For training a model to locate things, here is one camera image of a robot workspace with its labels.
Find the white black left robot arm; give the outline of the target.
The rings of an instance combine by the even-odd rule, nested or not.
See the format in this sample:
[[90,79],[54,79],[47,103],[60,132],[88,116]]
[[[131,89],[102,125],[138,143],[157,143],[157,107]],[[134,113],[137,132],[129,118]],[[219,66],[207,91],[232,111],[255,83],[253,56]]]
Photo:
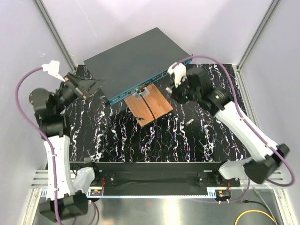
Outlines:
[[44,141],[48,166],[46,202],[39,205],[39,212],[52,222],[60,223],[87,214],[89,187],[103,180],[94,162],[84,163],[75,178],[71,178],[70,123],[64,113],[75,100],[92,97],[103,83],[104,79],[80,78],[68,73],[55,93],[37,88],[29,95],[37,130]]

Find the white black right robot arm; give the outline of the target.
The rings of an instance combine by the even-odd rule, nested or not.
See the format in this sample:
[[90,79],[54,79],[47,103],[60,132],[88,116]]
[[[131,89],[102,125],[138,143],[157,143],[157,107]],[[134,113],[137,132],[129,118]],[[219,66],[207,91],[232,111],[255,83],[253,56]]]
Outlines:
[[174,78],[166,90],[180,104],[196,102],[211,116],[226,125],[248,150],[250,157],[227,161],[213,173],[214,183],[223,186],[233,178],[249,178],[262,184],[281,166],[290,149],[265,135],[234,102],[222,87],[213,87],[208,73],[201,67],[186,69],[183,64],[170,66]]

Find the silver SFP module plug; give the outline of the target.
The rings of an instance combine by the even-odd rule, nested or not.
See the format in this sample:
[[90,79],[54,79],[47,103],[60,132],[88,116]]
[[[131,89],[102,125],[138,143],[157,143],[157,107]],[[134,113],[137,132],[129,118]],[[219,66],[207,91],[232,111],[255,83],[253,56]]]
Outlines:
[[189,124],[191,124],[194,121],[194,119],[190,119],[188,122],[186,122],[186,126],[188,126]]
[[166,87],[165,89],[167,92],[172,93],[172,89],[170,87]]

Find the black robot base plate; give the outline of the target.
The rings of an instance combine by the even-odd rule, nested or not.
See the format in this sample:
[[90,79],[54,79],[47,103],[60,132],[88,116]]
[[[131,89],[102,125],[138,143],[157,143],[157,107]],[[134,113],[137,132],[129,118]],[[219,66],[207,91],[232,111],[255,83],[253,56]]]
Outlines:
[[226,180],[217,176],[220,163],[216,162],[98,162],[94,165],[105,179],[104,188],[110,194],[199,194],[204,188],[240,187],[237,178]]

